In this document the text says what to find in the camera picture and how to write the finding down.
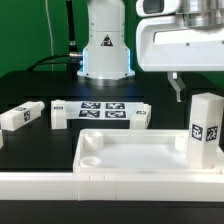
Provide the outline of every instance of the white rectangular block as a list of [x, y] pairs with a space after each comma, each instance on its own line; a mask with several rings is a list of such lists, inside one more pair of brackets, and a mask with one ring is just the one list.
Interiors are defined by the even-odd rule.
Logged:
[[116, 200], [222, 201], [221, 175], [142, 174], [119, 175]]
[[67, 118], [64, 100], [51, 101], [51, 128], [67, 128]]
[[44, 109], [44, 103], [26, 102], [18, 107], [15, 107], [0, 116], [1, 129], [15, 131], [23, 125], [41, 116], [41, 111]]
[[223, 97], [211, 93], [193, 96], [187, 149], [191, 167], [215, 166], [223, 108]]
[[2, 137], [2, 130], [0, 130], [0, 149], [3, 146], [3, 137]]
[[130, 129], [147, 129], [151, 119], [151, 106], [142, 104], [130, 119]]
[[0, 200], [78, 200], [71, 173], [0, 173]]

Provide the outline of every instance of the black table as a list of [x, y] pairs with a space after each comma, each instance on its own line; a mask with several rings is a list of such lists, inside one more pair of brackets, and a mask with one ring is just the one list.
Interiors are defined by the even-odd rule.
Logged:
[[[129, 121], [77, 119], [68, 120], [66, 130], [51, 130], [50, 103], [56, 99], [144, 102], [152, 105], [148, 128], [188, 129], [193, 94], [224, 94], [201, 75], [185, 73], [183, 80], [189, 88], [188, 101], [177, 103], [165, 73], [138, 73], [133, 83], [117, 87], [79, 83], [74, 74], [67, 72], [6, 74], [0, 79], [0, 113], [27, 101], [43, 101], [45, 109], [40, 118], [15, 132], [3, 131], [0, 172], [72, 172], [80, 130], [129, 127]], [[223, 223], [224, 203], [1, 201], [0, 220], [0, 223]]]

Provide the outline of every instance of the green wall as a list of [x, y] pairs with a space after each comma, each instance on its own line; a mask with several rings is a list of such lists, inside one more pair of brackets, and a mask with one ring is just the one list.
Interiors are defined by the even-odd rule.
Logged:
[[[52, 21], [55, 54], [68, 52], [66, 0], [48, 0]], [[81, 50], [88, 42], [87, 0], [73, 0], [76, 40]], [[126, 4], [125, 41], [134, 49], [134, 23], [131, 3]], [[24, 70], [37, 60], [51, 55], [45, 0], [8, 0], [0, 4], [0, 77], [10, 71]], [[136, 71], [141, 69], [134, 60]], [[51, 70], [50, 66], [39, 70]], [[65, 67], [55, 66], [55, 70]], [[224, 89], [224, 72], [203, 73], [218, 87]]]

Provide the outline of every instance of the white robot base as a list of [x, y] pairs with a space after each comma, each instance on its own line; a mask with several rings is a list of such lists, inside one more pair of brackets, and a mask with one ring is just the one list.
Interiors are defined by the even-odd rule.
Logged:
[[122, 0], [88, 1], [89, 43], [83, 50], [78, 79], [114, 86], [133, 80], [130, 50], [124, 43], [125, 6]]

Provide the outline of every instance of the white platform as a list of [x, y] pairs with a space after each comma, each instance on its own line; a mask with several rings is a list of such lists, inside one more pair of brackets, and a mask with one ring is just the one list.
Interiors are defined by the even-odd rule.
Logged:
[[[85, 148], [86, 133], [94, 131], [104, 136], [100, 150]], [[78, 199], [224, 201], [223, 153], [213, 169], [190, 169], [186, 152], [174, 147], [186, 132], [83, 130], [74, 161]]]
[[[103, 134], [99, 150], [85, 148], [85, 135], [93, 131]], [[183, 133], [83, 130], [73, 173], [0, 173], [0, 200], [224, 202], [223, 153], [213, 169], [190, 169], [186, 152], [174, 148], [175, 136]]]

